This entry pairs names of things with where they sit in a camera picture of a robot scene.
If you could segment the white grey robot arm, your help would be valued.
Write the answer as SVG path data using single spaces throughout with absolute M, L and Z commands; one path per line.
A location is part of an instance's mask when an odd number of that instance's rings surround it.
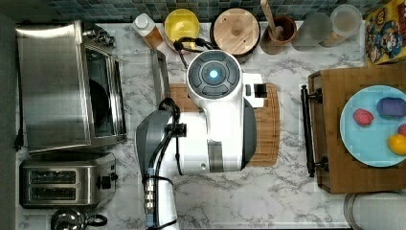
M 183 112 L 166 97 L 137 126 L 147 230 L 179 230 L 172 179 L 177 175 L 239 172 L 255 154 L 257 124 L 246 94 L 248 76 L 237 59 L 202 38 L 181 37 L 198 47 L 185 65 L 187 93 L 196 112 Z

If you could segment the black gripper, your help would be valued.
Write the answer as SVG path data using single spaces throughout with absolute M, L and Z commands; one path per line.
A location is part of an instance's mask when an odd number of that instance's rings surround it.
M 206 48 L 207 50 L 213 50 L 213 43 L 203 39 L 203 38 L 193 38 L 193 37 L 180 37 L 173 42 L 173 47 L 176 51 L 187 51 L 193 53 L 202 53 L 199 47 Z

